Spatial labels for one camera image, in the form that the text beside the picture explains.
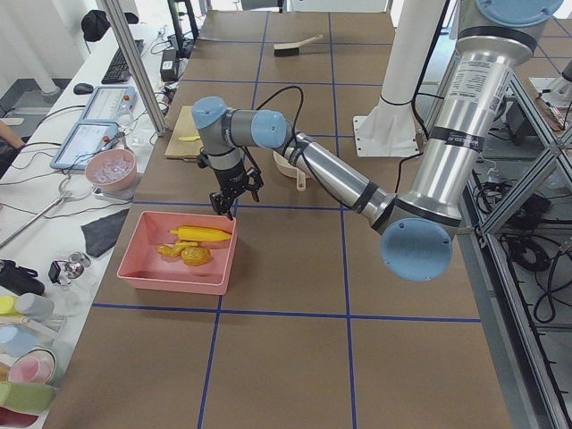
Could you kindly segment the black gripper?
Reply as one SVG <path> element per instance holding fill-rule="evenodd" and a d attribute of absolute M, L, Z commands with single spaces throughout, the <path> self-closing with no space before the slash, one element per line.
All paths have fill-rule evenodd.
<path fill-rule="evenodd" d="M 215 177 L 220 190 L 209 194 L 211 206 L 217 215 L 233 219 L 231 213 L 234 200 L 245 192 L 250 192 L 255 202 L 260 201 L 259 190 L 263 187 L 261 172 L 256 167 L 245 169 L 243 163 L 234 165 L 231 169 L 215 170 Z"/>

